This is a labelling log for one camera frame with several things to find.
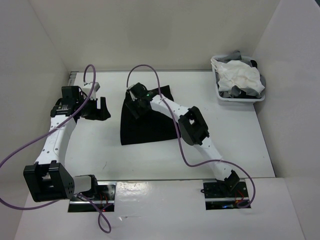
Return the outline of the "black skirt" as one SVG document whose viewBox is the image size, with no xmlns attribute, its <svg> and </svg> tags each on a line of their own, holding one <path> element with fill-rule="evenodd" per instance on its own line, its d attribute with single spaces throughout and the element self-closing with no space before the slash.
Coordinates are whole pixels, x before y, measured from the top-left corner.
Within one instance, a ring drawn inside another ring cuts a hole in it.
<svg viewBox="0 0 320 240">
<path fill-rule="evenodd" d="M 126 92 L 120 118 L 121 145 L 153 143 L 177 138 L 176 129 L 170 117 L 157 111 L 148 110 L 136 119 L 126 106 L 130 100 L 131 95 Z"/>
</svg>

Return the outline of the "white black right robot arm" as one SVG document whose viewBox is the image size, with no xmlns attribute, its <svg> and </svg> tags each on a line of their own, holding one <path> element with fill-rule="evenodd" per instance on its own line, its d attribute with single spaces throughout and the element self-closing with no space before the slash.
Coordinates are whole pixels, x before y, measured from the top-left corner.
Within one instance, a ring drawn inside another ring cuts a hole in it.
<svg viewBox="0 0 320 240">
<path fill-rule="evenodd" d="M 223 196 L 229 197 L 237 190 L 240 178 L 228 163 L 223 162 L 222 155 L 210 137 L 209 127 L 196 106 L 182 106 L 161 95 L 158 90 L 148 90 L 139 82 L 130 86 L 126 92 L 129 101 L 125 104 L 136 119 L 149 111 L 155 111 L 177 124 L 178 140 L 184 140 L 195 147 L 204 160 L 209 161 L 208 165 Z"/>
</svg>

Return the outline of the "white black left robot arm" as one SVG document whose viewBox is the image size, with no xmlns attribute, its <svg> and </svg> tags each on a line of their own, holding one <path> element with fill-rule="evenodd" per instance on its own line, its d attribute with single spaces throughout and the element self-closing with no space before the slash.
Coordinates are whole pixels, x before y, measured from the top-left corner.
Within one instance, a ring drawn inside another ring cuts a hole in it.
<svg viewBox="0 0 320 240">
<path fill-rule="evenodd" d="M 105 121 L 111 117 L 105 97 L 96 98 L 100 85 L 86 83 L 63 86 L 62 97 L 50 111 L 50 129 L 41 153 L 23 176 L 35 202 L 71 199 L 82 194 L 88 200 L 98 197 L 100 188 L 93 174 L 72 176 L 65 168 L 67 148 L 80 118 Z"/>
</svg>

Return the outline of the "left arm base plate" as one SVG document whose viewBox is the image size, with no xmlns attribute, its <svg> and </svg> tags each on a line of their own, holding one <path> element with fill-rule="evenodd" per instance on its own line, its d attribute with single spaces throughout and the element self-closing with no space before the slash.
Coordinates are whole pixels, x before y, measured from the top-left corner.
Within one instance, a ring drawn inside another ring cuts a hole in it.
<svg viewBox="0 0 320 240">
<path fill-rule="evenodd" d="M 97 193 L 89 199 L 102 212 L 114 212 L 117 183 L 115 181 L 98 181 L 97 184 Z M 67 211 L 69 213 L 89 213 L 96 212 L 96 209 L 85 198 L 73 196 L 69 201 Z"/>
</svg>

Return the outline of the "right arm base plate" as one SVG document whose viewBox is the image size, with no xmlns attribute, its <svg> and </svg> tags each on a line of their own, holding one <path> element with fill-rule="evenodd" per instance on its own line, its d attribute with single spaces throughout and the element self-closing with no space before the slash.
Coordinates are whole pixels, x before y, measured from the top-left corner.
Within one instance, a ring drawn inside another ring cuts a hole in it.
<svg viewBox="0 0 320 240">
<path fill-rule="evenodd" d="M 200 192 L 204 195 L 206 210 L 240 209 L 250 202 L 244 180 L 241 180 L 230 193 L 223 193 L 216 180 L 203 181 Z"/>
</svg>

